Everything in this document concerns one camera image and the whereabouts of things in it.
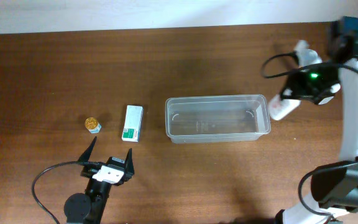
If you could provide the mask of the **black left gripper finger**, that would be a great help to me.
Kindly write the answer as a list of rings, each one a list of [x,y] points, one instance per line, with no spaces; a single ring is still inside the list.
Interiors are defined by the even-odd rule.
[[[91,153],[93,151],[94,145],[96,144],[97,137],[95,136],[91,142],[91,144],[88,146],[88,148],[82,153],[82,155],[79,157],[78,162],[88,162]]]
[[[127,156],[126,156],[125,171],[126,171],[127,175],[134,175],[135,174],[134,164],[133,164],[133,160],[132,160],[132,149],[131,148],[128,150],[128,153],[127,153]]]

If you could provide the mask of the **white squeeze bottle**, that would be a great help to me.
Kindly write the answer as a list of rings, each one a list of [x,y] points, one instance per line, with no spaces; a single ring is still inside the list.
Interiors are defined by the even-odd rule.
[[[275,95],[268,103],[270,117],[276,121],[283,119],[301,104],[300,100],[281,99],[280,95]]]

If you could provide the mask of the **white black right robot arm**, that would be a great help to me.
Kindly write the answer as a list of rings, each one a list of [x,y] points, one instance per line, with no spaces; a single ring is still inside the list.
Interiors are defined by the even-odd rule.
[[[280,120],[301,101],[322,105],[342,92],[343,135],[339,160],[304,175],[311,192],[279,211],[275,223],[338,223],[358,212],[358,18],[344,16],[330,25],[328,60],[301,41],[290,53],[297,68],[284,73],[286,82],[269,103],[270,116]]]

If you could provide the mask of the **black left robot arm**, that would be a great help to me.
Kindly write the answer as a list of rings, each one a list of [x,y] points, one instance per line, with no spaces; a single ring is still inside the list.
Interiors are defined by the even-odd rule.
[[[83,166],[81,176],[88,179],[88,185],[83,193],[73,194],[66,200],[67,223],[99,224],[111,188],[122,185],[135,174],[131,149],[124,160],[110,157],[107,162],[90,162],[95,143],[96,140],[92,140],[78,159]]]

